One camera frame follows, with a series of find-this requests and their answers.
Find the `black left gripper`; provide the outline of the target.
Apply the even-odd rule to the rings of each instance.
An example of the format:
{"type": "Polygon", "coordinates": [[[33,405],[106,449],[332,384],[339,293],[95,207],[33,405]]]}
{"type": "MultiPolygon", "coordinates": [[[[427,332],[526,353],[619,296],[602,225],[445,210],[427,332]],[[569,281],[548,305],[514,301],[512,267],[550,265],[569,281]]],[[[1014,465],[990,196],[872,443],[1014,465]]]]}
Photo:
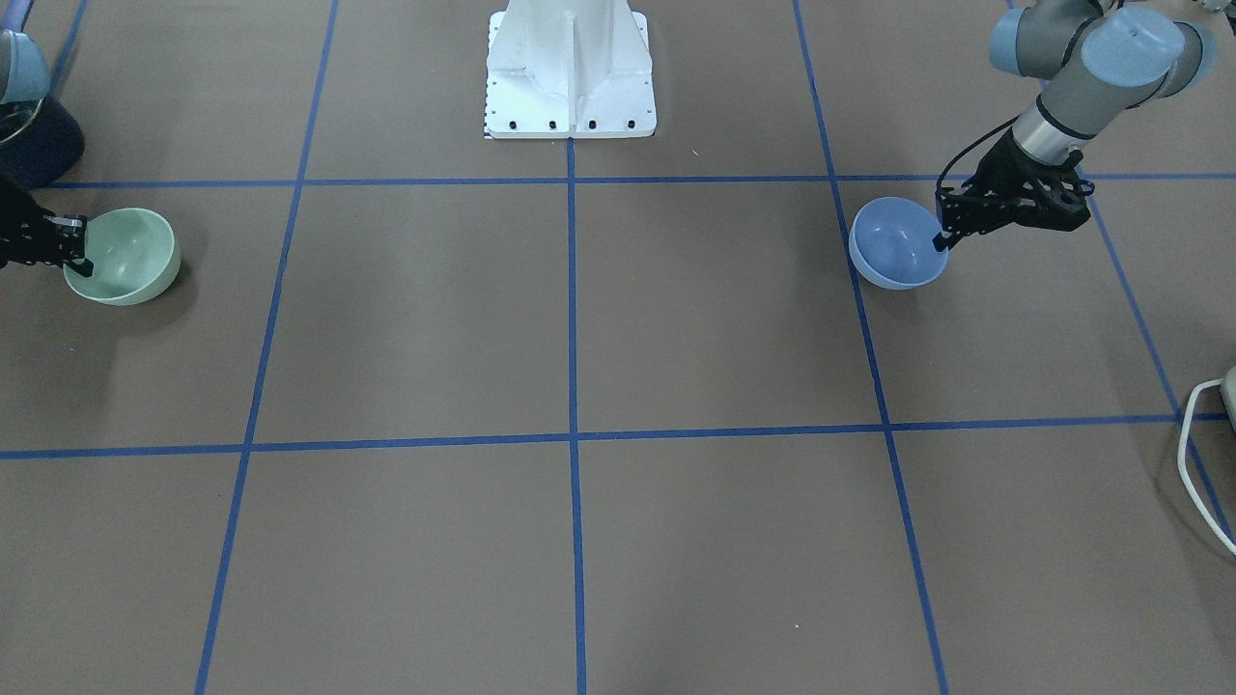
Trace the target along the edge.
{"type": "Polygon", "coordinates": [[[954,155],[937,177],[941,232],[932,237],[937,252],[950,252],[955,237],[986,235],[1011,225],[1074,232],[1090,220],[1095,185],[1078,173],[1082,153],[1067,155],[1062,164],[1043,164],[1023,153],[1011,129],[995,135],[990,131],[954,155]],[[952,167],[989,139],[995,142],[976,162],[976,171],[962,185],[946,185],[952,167]]]}

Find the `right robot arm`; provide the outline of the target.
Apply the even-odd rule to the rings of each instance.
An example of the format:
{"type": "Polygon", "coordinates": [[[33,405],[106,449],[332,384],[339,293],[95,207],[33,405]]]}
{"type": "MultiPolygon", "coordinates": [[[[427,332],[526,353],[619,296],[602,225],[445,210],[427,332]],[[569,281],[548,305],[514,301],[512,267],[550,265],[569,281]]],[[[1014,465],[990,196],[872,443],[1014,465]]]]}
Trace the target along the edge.
{"type": "Polygon", "coordinates": [[[90,278],[88,219],[59,215],[35,189],[58,181],[84,153],[79,122],[49,92],[49,66],[27,33],[2,30],[1,263],[47,263],[90,278]]]}

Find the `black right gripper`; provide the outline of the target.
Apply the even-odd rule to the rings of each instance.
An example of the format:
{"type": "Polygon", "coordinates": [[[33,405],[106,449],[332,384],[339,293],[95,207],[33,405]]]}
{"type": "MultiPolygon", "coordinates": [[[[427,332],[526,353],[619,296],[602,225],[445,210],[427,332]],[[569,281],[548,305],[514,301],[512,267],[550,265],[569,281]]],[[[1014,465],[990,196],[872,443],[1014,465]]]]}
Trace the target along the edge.
{"type": "Polygon", "coordinates": [[[96,273],[87,258],[87,216],[59,216],[40,207],[17,181],[1,177],[1,265],[48,263],[83,278],[96,273]]]}

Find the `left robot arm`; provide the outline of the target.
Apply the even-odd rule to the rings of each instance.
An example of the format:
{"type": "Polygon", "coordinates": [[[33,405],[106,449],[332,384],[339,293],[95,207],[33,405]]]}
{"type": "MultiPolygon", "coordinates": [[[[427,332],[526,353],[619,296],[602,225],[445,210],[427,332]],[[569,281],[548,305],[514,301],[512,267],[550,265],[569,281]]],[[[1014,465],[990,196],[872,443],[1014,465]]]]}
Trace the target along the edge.
{"type": "Polygon", "coordinates": [[[937,251],[1018,225],[1074,232],[1091,216],[1082,150],[1115,119],[1177,96],[1217,64],[1204,26],[1119,1],[1036,1],[997,20],[989,58],[997,70],[1042,80],[1023,113],[979,139],[986,145],[962,185],[936,185],[937,251]]]}

